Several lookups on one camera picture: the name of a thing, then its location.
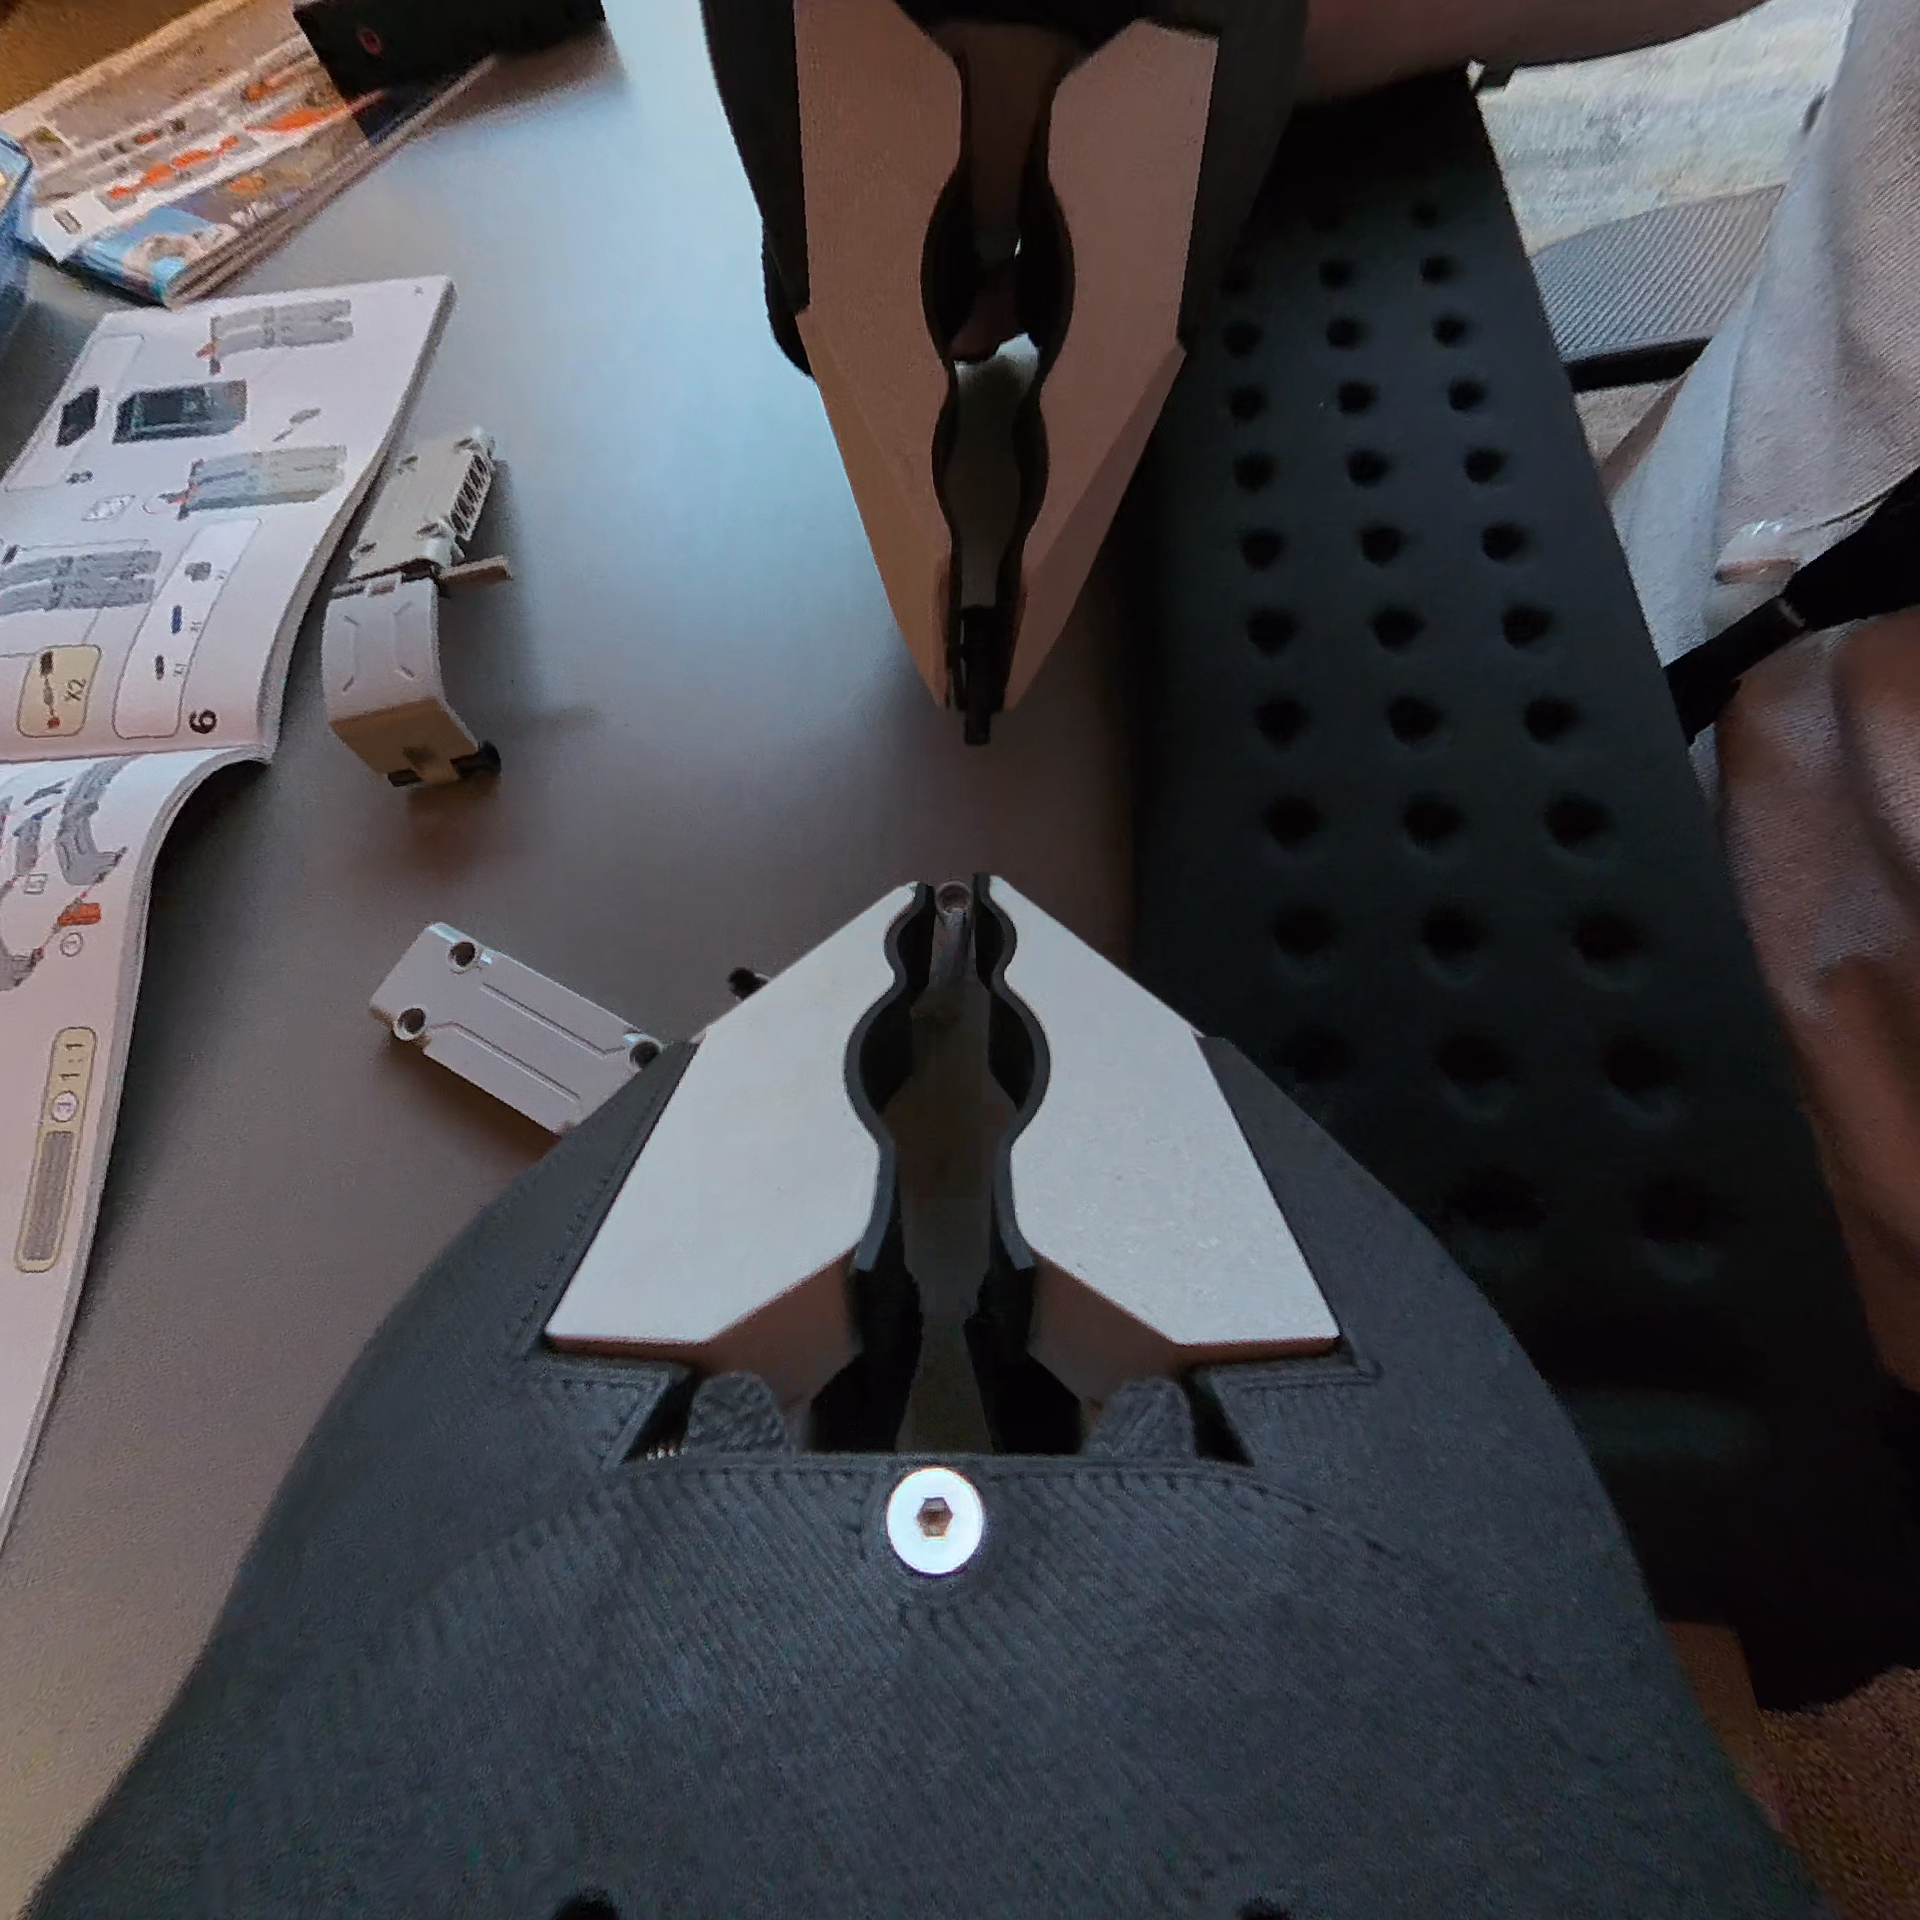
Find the colourful printed leaflet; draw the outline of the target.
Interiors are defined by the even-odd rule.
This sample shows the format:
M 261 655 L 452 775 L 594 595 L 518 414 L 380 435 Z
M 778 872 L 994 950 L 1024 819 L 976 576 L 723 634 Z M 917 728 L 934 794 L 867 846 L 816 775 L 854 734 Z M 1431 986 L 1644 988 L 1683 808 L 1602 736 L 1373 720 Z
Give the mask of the colourful printed leaflet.
M 342 93 L 293 4 L 204 4 L 5 112 L 24 235 L 149 303 L 211 295 L 427 128 L 493 56 Z

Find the grey curved brick assembly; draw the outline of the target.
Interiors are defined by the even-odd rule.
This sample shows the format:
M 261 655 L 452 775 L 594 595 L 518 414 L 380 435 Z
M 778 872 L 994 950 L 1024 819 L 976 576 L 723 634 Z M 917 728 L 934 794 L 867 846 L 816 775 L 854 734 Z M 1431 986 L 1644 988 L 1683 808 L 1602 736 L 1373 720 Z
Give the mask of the grey curved brick assembly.
M 327 722 L 392 787 L 456 784 L 501 766 L 452 710 L 440 674 L 440 597 L 511 579 L 509 560 L 463 552 L 493 479 L 496 446 L 479 426 L 406 447 L 375 488 L 324 606 Z

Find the grey desk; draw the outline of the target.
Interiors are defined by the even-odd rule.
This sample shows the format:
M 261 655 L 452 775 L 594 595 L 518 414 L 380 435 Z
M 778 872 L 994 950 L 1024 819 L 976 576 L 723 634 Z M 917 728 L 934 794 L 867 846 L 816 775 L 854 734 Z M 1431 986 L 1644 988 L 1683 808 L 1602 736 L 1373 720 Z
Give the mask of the grey desk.
M 502 775 L 404 796 L 330 731 L 319 624 L 269 766 L 170 831 L 80 1316 L 5 1547 L 19 1915 L 179 1690 L 351 1357 L 538 1127 L 376 1032 L 423 923 L 663 1039 L 888 884 L 1002 872 L 1131 933 L 1117 555 L 971 750 L 895 634 L 698 4 L 502 63 L 262 258 L 254 295 L 446 274 L 408 426 L 484 426 L 511 582 L 446 672 Z

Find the black rectangular device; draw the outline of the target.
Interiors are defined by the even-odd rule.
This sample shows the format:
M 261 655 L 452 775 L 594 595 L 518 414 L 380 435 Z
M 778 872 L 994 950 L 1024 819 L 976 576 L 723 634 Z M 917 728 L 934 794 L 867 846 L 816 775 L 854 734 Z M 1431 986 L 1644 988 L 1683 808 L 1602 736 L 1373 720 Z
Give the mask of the black rectangular device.
M 606 23 L 602 3 L 302 3 L 295 23 L 338 90 L 456 75 L 542 53 Z

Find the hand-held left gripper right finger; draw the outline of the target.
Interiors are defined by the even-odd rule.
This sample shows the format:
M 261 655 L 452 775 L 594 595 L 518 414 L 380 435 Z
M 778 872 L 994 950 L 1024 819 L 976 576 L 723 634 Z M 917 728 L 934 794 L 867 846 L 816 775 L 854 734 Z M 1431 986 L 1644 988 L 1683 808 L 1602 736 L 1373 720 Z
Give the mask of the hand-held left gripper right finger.
M 970 1350 L 991 1423 L 1075 1423 L 1144 1379 L 1324 1357 L 1339 1326 L 1203 1035 L 1007 879 L 979 875 L 990 1270 Z

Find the grey rectangular panel brick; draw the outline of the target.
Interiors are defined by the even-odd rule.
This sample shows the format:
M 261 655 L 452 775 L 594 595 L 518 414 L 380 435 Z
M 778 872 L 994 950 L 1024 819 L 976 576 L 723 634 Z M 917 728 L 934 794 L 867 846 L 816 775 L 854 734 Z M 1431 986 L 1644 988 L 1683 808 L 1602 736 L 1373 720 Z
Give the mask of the grey rectangular panel brick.
M 375 988 L 373 1020 L 551 1135 L 575 1128 L 663 1044 L 447 923 L 426 926 Z

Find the person in beige shirt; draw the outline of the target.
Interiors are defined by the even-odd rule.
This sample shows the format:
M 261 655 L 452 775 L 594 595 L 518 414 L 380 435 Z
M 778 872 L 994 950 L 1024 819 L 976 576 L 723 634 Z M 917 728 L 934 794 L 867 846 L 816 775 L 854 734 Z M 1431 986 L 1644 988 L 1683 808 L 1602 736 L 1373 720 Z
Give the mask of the person in beige shirt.
M 1830 538 L 1916 475 L 1917 4 L 1859 4 L 1757 277 L 1613 487 L 1661 660 L 1759 595 L 1742 538 Z M 1756 666 L 1695 768 L 1788 1030 L 1879 1352 L 1917 1386 L 1917 613 Z

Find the instruction booklet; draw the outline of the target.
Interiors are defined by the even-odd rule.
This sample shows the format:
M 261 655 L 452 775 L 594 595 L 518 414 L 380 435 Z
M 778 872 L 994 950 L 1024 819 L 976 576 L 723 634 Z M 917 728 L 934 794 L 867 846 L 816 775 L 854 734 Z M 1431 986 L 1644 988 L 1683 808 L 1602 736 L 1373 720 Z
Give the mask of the instruction booklet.
M 11 1530 L 77 1318 L 160 847 L 275 757 L 303 610 L 447 277 L 118 310 L 3 491 L 3 1459 Z

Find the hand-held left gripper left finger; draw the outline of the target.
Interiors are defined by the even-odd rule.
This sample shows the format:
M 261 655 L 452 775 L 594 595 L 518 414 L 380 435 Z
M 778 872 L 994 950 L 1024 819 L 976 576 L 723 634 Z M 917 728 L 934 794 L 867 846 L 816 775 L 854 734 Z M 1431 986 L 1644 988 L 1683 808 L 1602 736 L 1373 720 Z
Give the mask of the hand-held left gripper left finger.
M 882 896 L 708 1023 L 573 1266 L 562 1352 L 755 1373 L 819 1444 L 893 1444 L 922 1355 L 888 1101 L 931 888 Z

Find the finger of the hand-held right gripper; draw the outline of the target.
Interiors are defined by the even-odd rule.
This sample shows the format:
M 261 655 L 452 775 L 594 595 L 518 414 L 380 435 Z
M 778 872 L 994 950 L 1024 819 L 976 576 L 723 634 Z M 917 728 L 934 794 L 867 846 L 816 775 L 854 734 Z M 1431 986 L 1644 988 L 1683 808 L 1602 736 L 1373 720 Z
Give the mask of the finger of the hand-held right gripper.
M 888 608 L 954 704 L 954 525 L 940 440 L 954 372 L 928 312 L 928 237 L 964 158 L 964 82 L 892 3 L 798 3 L 806 299 L 798 316 Z
M 1015 419 L 998 570 L 1003 691 L 1021 702 L 1090 576 L 1184 364 L 1180 336 L 1216 37 L 1140 18 L 1069 67 L 1026 168 L 1039 364 Z

